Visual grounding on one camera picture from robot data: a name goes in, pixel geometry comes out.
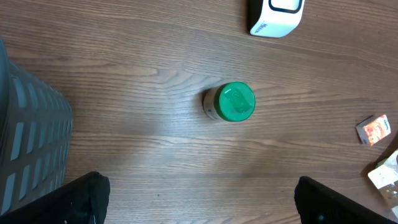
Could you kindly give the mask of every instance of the plastic bin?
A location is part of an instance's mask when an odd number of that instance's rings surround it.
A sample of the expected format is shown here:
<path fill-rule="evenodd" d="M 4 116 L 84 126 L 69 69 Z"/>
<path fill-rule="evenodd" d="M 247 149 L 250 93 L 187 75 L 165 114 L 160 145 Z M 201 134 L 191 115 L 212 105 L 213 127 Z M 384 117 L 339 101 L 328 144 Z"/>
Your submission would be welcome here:
<path fill-rule="evenodd" d="M 10 62 L 0 40 L 0 215 L 62 186 L 72 126 L 65 97 Z"/>

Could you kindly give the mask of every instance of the jar with green lid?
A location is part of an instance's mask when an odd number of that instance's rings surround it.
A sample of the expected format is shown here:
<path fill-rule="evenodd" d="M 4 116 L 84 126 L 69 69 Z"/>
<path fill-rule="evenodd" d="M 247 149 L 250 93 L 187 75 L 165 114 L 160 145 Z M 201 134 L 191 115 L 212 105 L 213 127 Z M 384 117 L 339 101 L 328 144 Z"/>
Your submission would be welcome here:
<path fill-rule="evenodd" d="M 255 107 L 254 92 L 243 82 L 231 82 L 212 88 L 203 100 L 203 109 L 207 116 L 219 121 L 247 120 Z"/>

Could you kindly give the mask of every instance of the white and black object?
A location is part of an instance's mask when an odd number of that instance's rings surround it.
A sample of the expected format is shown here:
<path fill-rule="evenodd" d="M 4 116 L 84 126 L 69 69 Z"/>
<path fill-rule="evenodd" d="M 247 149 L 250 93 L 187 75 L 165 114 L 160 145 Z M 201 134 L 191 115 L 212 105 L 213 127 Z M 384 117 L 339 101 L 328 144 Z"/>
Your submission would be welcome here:
<path fill-rule="evenodd" d="M 283 37 L 300 23 L 305 0 L 249 0 L 251 35 Z"/>

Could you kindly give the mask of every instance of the green cap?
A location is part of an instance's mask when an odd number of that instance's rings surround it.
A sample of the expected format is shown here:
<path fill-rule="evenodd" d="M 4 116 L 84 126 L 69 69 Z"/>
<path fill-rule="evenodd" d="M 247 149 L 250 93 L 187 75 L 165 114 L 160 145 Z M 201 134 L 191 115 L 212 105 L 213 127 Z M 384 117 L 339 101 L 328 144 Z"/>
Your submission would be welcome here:
<path fill-rule="evenodd" d="M 227 83 L 218 88 L 214 106 L 223 120 L 244 121 L 253 114 L 256 97 L 253 90 L 243 82 Z"/>

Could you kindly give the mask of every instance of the small colorful box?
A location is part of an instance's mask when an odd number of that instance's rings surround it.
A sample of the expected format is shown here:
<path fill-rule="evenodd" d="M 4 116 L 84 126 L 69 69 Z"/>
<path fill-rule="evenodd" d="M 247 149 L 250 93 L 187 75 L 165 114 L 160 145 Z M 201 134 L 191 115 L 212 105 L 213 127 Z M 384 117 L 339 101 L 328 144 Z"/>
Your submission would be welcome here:
<path fill-rule="evenodd" d="M 382 115 L 376 119 L 372 116 L 362 121 L 355 128 L 362 143 L 370 146 L 391 133 L 391 127 L 386 115 Z"/>

